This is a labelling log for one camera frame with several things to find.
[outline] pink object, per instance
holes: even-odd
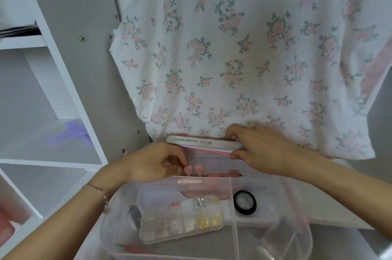
[[[15,232],[14,226],[8,222],[6,216],[0,211],[0,248]]]
[[[184,167],[184,171],[185,171],[185,173],[187,174],[187,176],[191,176],[191,174],[192,174],[192,166],[191,165],[189,165],[189,166],[187,166],[187,167]]]
[[[196,173],[199,175],[199,177],[202,177],[202,175],[203,175],[203,170],[204,170],[203,164],[197,164],[197,165],[195,165],[195,170],[196,170]]]

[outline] nail file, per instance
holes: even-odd
[[[198,137],[188,137],[179,135],[170,135],[166,138],[169,144],[178,144],[180,146],[200,147],[204,149],[224,149],[234,151],[241,149],[243,145],[236,141],[222,141],[219,139],[207,139]]]

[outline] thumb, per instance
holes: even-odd
[[[230,159],[232,160],[241,159],[242,161],[245,161],[247,157],[248,152],[244,149],[237,149],[230,154]]]
[[[172,177],[174,175],[185,175],[184,169],[177,165],[166,166],[165,177]]]

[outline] bracelet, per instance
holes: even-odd
[[[100,193],[100,194],[104,197],[104,200],[105,200],[105,208],[104,208],[103,213],[105,214],[106,211],[107,211],[107,206],[108,206],[108,204],[109,204],[109,200],[107,199],[105,193],[102,192],[101,190],[99,190],[99,189],[93,187],[93,186],[90,186],[90,185],[84,185],[82,188],[84,188],[84,187],[94,189],[95,191],[98,191],[98,193]]]

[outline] floral fabric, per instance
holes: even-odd
[[[132,0],[110,52],[154,140],[258,121],[368,159],[363,80],[391,12],[392,0]]]

